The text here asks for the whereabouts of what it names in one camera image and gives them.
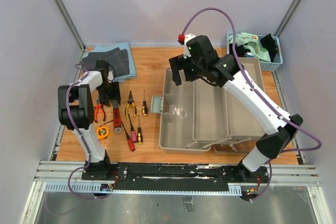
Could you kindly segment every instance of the yellow screwdriver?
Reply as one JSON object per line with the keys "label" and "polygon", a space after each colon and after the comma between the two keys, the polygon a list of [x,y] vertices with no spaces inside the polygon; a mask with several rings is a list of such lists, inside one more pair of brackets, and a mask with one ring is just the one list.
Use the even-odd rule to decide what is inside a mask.
{"label": "yellow screwdriver", "polygon": [[147,114],[148,114],[145,91],[143,91],[142,114],[143,114],[143,116],[147,116]]}
{"label": "yellow screwdriver", "polygon": [[138,115],[138,144],[142,144],[142,132],[140,127],[140,116]]}

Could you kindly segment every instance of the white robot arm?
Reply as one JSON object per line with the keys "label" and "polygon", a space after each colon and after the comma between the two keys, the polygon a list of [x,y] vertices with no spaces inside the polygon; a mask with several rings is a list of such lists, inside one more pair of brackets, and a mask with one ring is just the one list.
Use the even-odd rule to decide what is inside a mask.
{"label": "white robot arm", "polygon": [[[86,156],[89,166],[83,173],[82,179],[102,179],[110,175],[110,160],[107,152],[100,144],[95,128],[94,107],[91,93],[97,89],[101,104],[110,106],[109,101],[117,100],[120,104],[120,90],[118,82],[111,82],[109,64],[104,60],[98,60],[95,68],[84,73],[78,84],[60,86],[58,88],[58,117],[62,125],[71,130],[78,138]],[[70,112],[77,129],[72,124],[67,109],[67,90],[73,86],[69,94],[69,102],[78,101],[78,105],[70,105]]]}
{"label": "white robot arm", "polygon": [[[247,77],[253,82],[252,78],[245,70]],[[244,106],[256,117],[256,119],[261,124],[267,135],[273,135],[279,132],[279,127],[284,128],[286,122],[281,120],[257,95],[256,92],[251,90],[250,86],[246,83],[246,80],[241,71],[237,72],[233,76],[234,80],[227,81],[223,88],[233,94]],[[266,95],[263,90],[255,85],[255,89],[267,99],[269,103],[272,104],[276,110],[290,120],[290,114],[280,108],[274,103],[274,101]],[[255,172],[261,165],[266,163],[270,158],[261,153],[255,146],[248,155],[242,160],[243,165],[251,172]]]}

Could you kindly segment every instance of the red screwdriver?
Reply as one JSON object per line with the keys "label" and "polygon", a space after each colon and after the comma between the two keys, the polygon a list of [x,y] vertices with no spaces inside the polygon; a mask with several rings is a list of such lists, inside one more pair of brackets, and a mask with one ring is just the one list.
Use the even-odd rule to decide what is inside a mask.
{"label": "red screwdriver", "polygon": [[118,101],[113,100],[113,126],[114,126],[114,131],[116,133],[121,132],[121,119],[120,119],[120,112],[118,109]]}
{"label": "red screwdriver", "polygon": [[131,124],[131,136],[132,136],[132,141],[133,143],[137,143],[138,140],[137,140],[137,135],[135,133],[135,130],[134,130],[134,127],[133,127],[133,124],[132,124],[132,121],[131,121],[131,117],[130,115],[128,114],[128,118],[130,119],[130,124]]}
{"label": "red screwdriver", "polygon": [[131,151],[135,151],[135,147],[134,147],[134,144],[129,136],[129,134],[127,133],[126,129],[125,129],[125,126],[124,126],[124,123],[121,121],[121,124],[125,130],[125,133],[126,133],[126,138],[127,138],[127,143],[128,143],[128,147],[130,148]]}

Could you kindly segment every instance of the tape measure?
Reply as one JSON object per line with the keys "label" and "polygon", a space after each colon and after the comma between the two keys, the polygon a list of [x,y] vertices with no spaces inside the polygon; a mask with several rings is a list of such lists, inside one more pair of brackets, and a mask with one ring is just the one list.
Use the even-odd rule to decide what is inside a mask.
{"label": "tape measure", "polygon": [[96,130],[96,133],[97,133],[98,139],[101,140],[102,138],[108,137],[108,135],[110,134],[110,131],[106,126],[101,126]]}

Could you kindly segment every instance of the open toolbox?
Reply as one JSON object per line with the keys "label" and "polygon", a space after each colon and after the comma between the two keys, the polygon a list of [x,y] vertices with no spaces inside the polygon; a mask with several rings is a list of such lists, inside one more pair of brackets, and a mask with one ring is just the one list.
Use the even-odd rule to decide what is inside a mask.
{"label": "open toolbox", "polygon": [[[264,91],[259,60],[240,60]],[[237,151],[235,144],[242,146],[264,134],[256,118],[229,92],[201,79],[182,80],[182,85],[176,86],[170,68],[166,70],[163,96],[153,97],[151,110],[161,113],[159,145],[166,152],[201,154],[212,145],[219,153]]]}

